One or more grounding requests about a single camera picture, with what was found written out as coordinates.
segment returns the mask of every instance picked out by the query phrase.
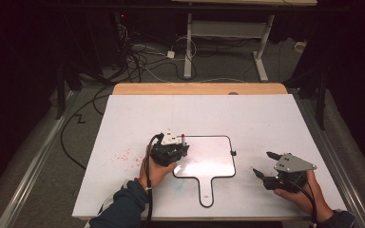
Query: white stand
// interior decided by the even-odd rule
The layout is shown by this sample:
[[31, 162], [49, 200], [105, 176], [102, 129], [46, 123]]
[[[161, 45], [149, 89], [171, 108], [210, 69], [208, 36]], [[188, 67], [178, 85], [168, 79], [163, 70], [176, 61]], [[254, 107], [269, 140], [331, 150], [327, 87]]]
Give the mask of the white stand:
[[268, 82], [261, 57], [265, 49], [268, 36], [271, 31], [275, 16], [270, 15], [267, 23], [242, 23], [242, 22], [211, 22], [193, 21], [192, 13], [188, 13], [186, 32], [186, 54], [183, 77], [191, 78], [192, 65], [192, 36], [214, 36], [214, 37], [238, 37], [238, 38], [261, 38], [259, 51], [254, 51], [254, 61], [257, 66], [259, 78], [263, 83]]

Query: table leg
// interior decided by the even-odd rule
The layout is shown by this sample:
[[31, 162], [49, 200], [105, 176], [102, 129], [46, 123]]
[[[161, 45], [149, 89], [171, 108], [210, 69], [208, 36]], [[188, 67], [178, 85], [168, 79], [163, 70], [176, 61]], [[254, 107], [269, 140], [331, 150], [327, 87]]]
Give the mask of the table leg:
[[253, 52], [254, 61], [256, 63], [256, 67], [257, 67], [257, 70], [258, 70], [258, 73], [259, 73], [259, 78], [263, 83], [268, 82], [268, 77], [266, 75], [265, 67], [263, 66], [261, 57], [262, 57], [262, 53], [265, 49], [266, 42], [268, 41], [268, 36], [269, 36], [270, 31], [271, 31], [272, 23], [274, 22], [274, 18], [275, 18], [275, 15], [269, 15], [268, 22], [265, 25], [265, 28], [263, 30], [262, 37], [261, 37], [261, 40], [260, 40], [259, 51], [254, 51]]
[[188, 13], [187, 31], [186, 31], [186, 53], [185, 64], [183, 68], [183, 77], [186, 79], [191, 78], [191, 61], [192, 61], [192, 49], [191, 49], [191, 37], [192, 37], [192, 13]]

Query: white table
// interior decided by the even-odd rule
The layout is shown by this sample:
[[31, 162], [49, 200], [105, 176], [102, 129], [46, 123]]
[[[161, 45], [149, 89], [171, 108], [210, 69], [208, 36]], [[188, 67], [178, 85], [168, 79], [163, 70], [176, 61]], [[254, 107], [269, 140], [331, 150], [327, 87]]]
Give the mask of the white table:
[[277, 174], [276, 161], [266, 156], [267, 151], [292, 153], [316, 164], [330, 206], [345, 208], [291, 95], [114, 95], [108, 100], [72, 215], [96, 216], [125, 179], [138, 177], [149, 140], [167, 128], [176, 134], [229, 136], [237, 151], [236, 175], [213, 180], [214, 203], [208, 208], [200, 204], [195, 180], [168, 175], [153, 191], [153, 219], [307, 219], [295, 205], [265, 190], [253, 173], [257, 168], [267, 176]]

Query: wooden edge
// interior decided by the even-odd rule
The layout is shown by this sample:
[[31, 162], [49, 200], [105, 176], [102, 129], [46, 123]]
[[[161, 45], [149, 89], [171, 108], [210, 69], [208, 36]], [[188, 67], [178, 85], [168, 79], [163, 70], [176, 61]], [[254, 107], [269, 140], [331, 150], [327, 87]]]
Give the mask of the wooden edge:
[[282, 84], [117, 84], [113, 95], [287, 94]]

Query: electrical cord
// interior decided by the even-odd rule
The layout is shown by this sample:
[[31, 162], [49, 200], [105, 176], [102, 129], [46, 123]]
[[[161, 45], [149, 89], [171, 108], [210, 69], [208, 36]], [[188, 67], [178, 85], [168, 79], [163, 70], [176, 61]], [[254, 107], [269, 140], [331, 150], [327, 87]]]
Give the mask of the electrical cord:
[[62, 128], [62, 131], [61, 131], [60, 139], [61, 139], [61, 146], [62, 146], [62, 149], [64, 150], [64, 153], [67, 155], [67, 157], [71, 161], [73, 161], [74, 163], [76, 163], [79, 167], [81, 167], [84, 170], [86, 170], [86, 167], [84, 165], [82, 165], [80, 162], [76, 161], [74, 158], [72, 158], [72, 156], [70, 156], [70, 154], [67, 152], [67, 149], [65, 148], [65, 143], [64, 143], [64, 132], [65, 132], [65, 129], [67, 128], [67, 125], [70, 123], [70, 120], [72, 120], [73, 117], [75, 117], [75, 116], [81, 117], [80, 114], [77, 114], [80, 110], [82, 110], [88, 104], [93, 103], [94, 101], [96, 101], [98, 99], [102, 99], [104, 97], [108, 97], [108, 95], [103, 95], [103, 96], [97, 97], [97, 98], [95, 98], [95, 99], [93, 99], [91, 101], [88, 101], [87, 103], [83, 104], [77, 111], [75, 111], [73, 113], [73, 115], [69, 119], [67, 119], [67, 122], [64, 124], [64, 127]]
[[152, 149], [152, 143], [155, 139], [159, 139], [161, 135], [155, 135], [152, 137], [152, 139], [149, 142], [149, 145], [146, 148], [146, 157], [144, 161], [144, 172], [146, 174], [146, 191], [148, 195], [148, 201], [149, 201], [149, 209], [147, 211], [147, 217], [146, 222], [144, 223], [144, 228], [147, 226], [147, 224], [152, 220], [152, 212], [153, 212], [153, 194], [152, 194], [152, 182], [150, 180], [150, 168], [149, 168], [149, 161], [150, 161], [150, 151]]
[[292, 182], [291, 180], [287, 180], [287, 179], [281, 179], [281, 180], [287, 181], [287, 182], [291, 183], [292, 185], [294, 185], [311, 202], [312, 207], [313, 207], [313, 212], [312, 212], [311, 224], [310, 224], [309, 228], [316, 228], [317, 227], [317, 206], [316, 206], [316, 199], [314, 198], [313, 189], [311, 188], [310, 183], [307, 181], [307, 184], [308, 184], [313, 196], [310, 196], [310, 194], [308, 194], [302, 187], [298, 186], [296, 183]]
[[[198, 40], [198, 41], [195, 41], [197, 43], [196, 44], [196, 49], [201, 49], [201, 48], [214, 48], [215, 49], [211, 54], [208, 54], [208, 55], [199, 54], [197, 52], [197, 56], [202, 57], [202, 58], [212, 57], [212, 56], [218, 54], [218, 52], [220, 50], [223, 50], [223, 49], [242, 48], [242, 47], [246, 46], [250, 41], [253, 40], [253, 39], [239, 39], [239, 41], [237, 42], [237, 40], [235, 40], [235, 41], [229, 41], [229, 40], [226, 40], [226, 41], [209, 40], [209, 39], [205, 39], [205, 38], [199, 37], [199, 36], [193, 36], [192, 39], [194, 39], [194, 38]], [[204, 41], [205, 44], [206, 43], [213, 44], [214, 47], [208, 47], [208, 46], [198, 45], [198, 42], [199, 41]], [[235, 45], [230, 45], [230, 44], [228, 44], [229, 42], [237, 42], [237, 43]]]
[[[143, 71], [148, 71], [153, 77], [155, 77], [156, 79], [158, 79], [159, 81], [161, 81], [161, 82], [165, 82], [165, 83], [171, 83], [171, 82], [168, 82], [168, 81], [165, 81], [165, 80], [162, 80], [162, 79], [160, 79], [160, 78], [158, 78], [156, 75], [154, 75], [150, 70], [152, 70], [152, 69], [154, 69], [154, 68], [157, 68], [157, 67], [160, 67], [160, 66], [163, 66], [163, 65], [172, 65], [172, 66], [174, 66], [174, 68], [175, 68], [175, 72], [176, 72], [176, 76], [177, 76], [177, 78], [179, 78], [179, 79], [181, 79], [181, 80], [183, 80], [183, 81], [192, 81], [193, 79], [195, 79], [195, 77], [196, 77], [196, 75], [197, 75], [197, 69], [196, 69], [196, 67], [195, 67], [195, 65], [192, 63], [192, 61], [191, 61], [191, 59], [190, 58], [187, 58], [188, 59], [188, 61], [190, 61], [191, 62], [191, 64], [192, 64], [192, 66], [193, 66], [193, 69], [194, 69], [194, 72], [195, 72], [195, 76], [194, 77], [191, 77], [191, 78], [184, 78], [184, 77], [182, 77], [182, 76], [180, 76], [179, 75], [179, 71], [178, 71], [178, 67], [177, 67], [177, 65], [176, 64], [174, 64], [174, 63], [162, 63], [162, 64], [159, 64], [159, 65], [156, 65], [156, 66], [154, 66], [154, 67], [152, 67], [152, 68], [148, 68], [147, 66], [148, 65], [154, 65], [154, 64], [157, 64], [157, 63], [160, 63], [160, 62], [163, 62], [163, 61], [167, 61], [167, 60], [172, 60], [172, 59], [169, 59], [169, 58], [162, 58], [162, 59], [160, 59], [160, 60], [157, 60], [157, 61], [154, 61], [154, 62], [151, 62], [151, 63], [148, 63], [147, 62], [147, 59], [142, 55], [142, 54], [140, 54], [140, 53], [137, 53], [138, 51], [136, 51], [136, 50], [132, 50], [132, 55], [138, 55], [139, 56], [139, 58], [144, 58], [144, 61], [139, 61], [140, 62], [140, 65], [139, 65], [139, 68], [141, 68]], [[132, 67], [130, 67], [129, 69], [133, 69], [131, 72], [129, 72], [128, 74], [129, 75], [132, 75], [133, 74], [133, 72], [135, 71], [135, 70], [137, 70], [137, 68], [138, 68], [138, 66], [136, 66], [135, 68], [132, 68]]]
[[280, 53], [283, 46], [283, 42], [280, 42], [279, 54], [278, 54], [278, 83], [280, 83]]
[[177, 45], [177, 43], [183, 39], [191, 42], [191, 44], [194, 45], [194, 53], [191, 55], [191, 58], [194, 57], [195, 54], [197, 54], [197, 46], [195, 45], [195, 43], [192, 39], [188, 39], [186, 36], [183, 36], [183, 37], [180, 37], [179, 39], [177, 39], [176, 42], [174, 43], [174, 45], [170, 48], [170, 51], [173, 51], [174, 46]]
[[105, 115], [103, 112], [101, 112], [100, 110], [99, 110], [99, 108], [97, 108], [97, 106], [96, 106], [96, 100], [97, 100], [97, 96], [99, 96], [99, 94], [100, 93], [102, 93], [104, 90], [106, 90], [106, 88], [108, 88], [108, 86], [104, 86], [103, 88], [101, 88], [95, 95], [94, 95], [94, 98], [93, 98], [93, 107], [94, 107], [94, 109], [100, 114], [100, 115]]

